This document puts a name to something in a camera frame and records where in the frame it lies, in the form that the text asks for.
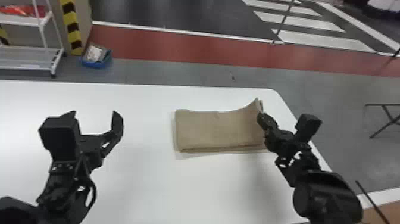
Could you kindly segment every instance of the crosswalk stripe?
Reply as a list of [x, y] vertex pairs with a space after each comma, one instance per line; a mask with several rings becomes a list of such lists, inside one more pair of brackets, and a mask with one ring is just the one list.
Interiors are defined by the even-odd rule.
[[[254, 11], [254, 13], [262, 21], [269, 22], [269, 23], [281, 23], [283, 20], [283, 15], [279, 15], [279, 14], [264, 13], [264, 12], [259, 12], [259, 11]], [[289, 25], [293, 25], [293, 26], [315, 28], [315, 29], [345, 32], [343, 29], [341, 29], [334, 23], [321, 21], [321, 20], [311, 20], [308, 18], [299, 18], [299, 17], [288, 16], [286, 18], [285, 24], [289, 24]]]
[[[243, 2], [246, 5], [250, 6], [255, 6], [255, 7], [260, 7], [260, 8], [269, 8], [272, 10], [280, 10], [280, 11], [286, 11], [288, 10], [288, 5], [286, 4], [279, 4], [279, 3], [274, 3], [274, 2], [265, 2], [265, 1], [259, 1], [259, 0], [243, 0]], [[307, 14], [307, 15], [316, 15], [316, 16], [321, 16], [314, 10], [310, 8], [304, 8], [304, 7], [299, 7], [299, 6], [293, 6], [291, 9], [291, 12], [293, 13], [301, 13], [301, 14]]]
[[375, 39], [377, 39], [378, 41], [381, 41], [382, 43], [386, 44], [388, 47], [392, 48], [393, 50], [397, 51], [400, 48], [400, 43], [397, 43], [393, 39], [391, 39], [391, 38], [381, 34], [380, 32], [372, 29], [368, 25], [358, 21], [357, 19], [351, 17], [350, 15], [347, 15], [343, 11], [341, 11], [341, 10], [339, 10], [339, 9], [337, 9], [337, 8], [327, 4], [327, 3], [318, 2], [318, 4], [320, 6], [322, 6], [322, 7], [324, 7], [325, 9], [331, 11], [332, 13], [335, 13], [337, 16], [342, 17], [343, 19], [345, 19], [349, 23], [353, 24], [357, 28], [361, 29], [362, 31], [364, 31], [364, 32], [368, 33], [369, 35], [373, 36]]
[[298, 33], [287, 30], [282, 30], [279, 33], [279, 38], [283, 42], [287, 43], [295, 43], [300, 45], [309, 45], [309, 46], [322, 46], [325, 48], [337, 48], [337, 49], [347, 49], [353, 51], [366, 51], [366, 52], [375, 52], [366, 44], [361, 41], [355, 39], [347, 39], [347, 38], [334, 38], [331, 36], [323, 36], [323, 35], [312, 35], [309, 33]]

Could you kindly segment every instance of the hazard stripe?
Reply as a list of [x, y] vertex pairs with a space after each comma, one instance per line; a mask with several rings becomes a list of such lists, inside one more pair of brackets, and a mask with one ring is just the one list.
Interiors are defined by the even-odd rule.
[[68, 32], [68, 41], [71, 44], [73, 55], [83, 54], [82, 36], [79, 30], [78, 16], [73, 0], [60, 0], [65, 28]]
[[0, 25], [0, 42], [4, 45], [10, 45], [10, 42], [8, 40], [8, 35], [3, 29], [3, 27], [1, 27], [1, 25]]

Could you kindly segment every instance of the red object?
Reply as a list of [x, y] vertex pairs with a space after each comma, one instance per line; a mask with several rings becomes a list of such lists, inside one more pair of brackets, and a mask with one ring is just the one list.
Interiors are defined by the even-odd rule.
[[[38, 5], [37, 11], [40, 18], [44, 18], [47, 13], [47, 8], [44, 5]], [[20, 15], [25, 17], [36, 17], [35, 8], [33, 5], [4, 5], [0, 7], [0, 13], [9, 15]]]

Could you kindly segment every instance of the gray floor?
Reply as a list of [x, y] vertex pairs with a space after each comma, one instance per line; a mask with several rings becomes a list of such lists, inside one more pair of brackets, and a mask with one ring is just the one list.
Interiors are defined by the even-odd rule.
[[313, 141], [357, 193], [354, 180], [370, 192], [400, 186], [400, 127], [369, 139], [387, 117], [379, 108], [364, 108], [399, 103], [398, 78], [141, 60], [113, 60], [106, 69], [94, 70], [67, 57], [56, 79], [47, 72], [4, 70], [0, 79], [275, 89], [296, 117], [311, 113], [323, 120]]

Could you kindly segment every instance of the folded cloth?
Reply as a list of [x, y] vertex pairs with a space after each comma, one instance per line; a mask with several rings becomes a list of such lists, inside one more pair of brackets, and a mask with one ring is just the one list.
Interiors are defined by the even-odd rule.
[[242, 151], [262, 149], [264, 131], [257, 123], [263, 110], [257, 98], [244, 108], [229, 112], [175, 112], [179, 151]]

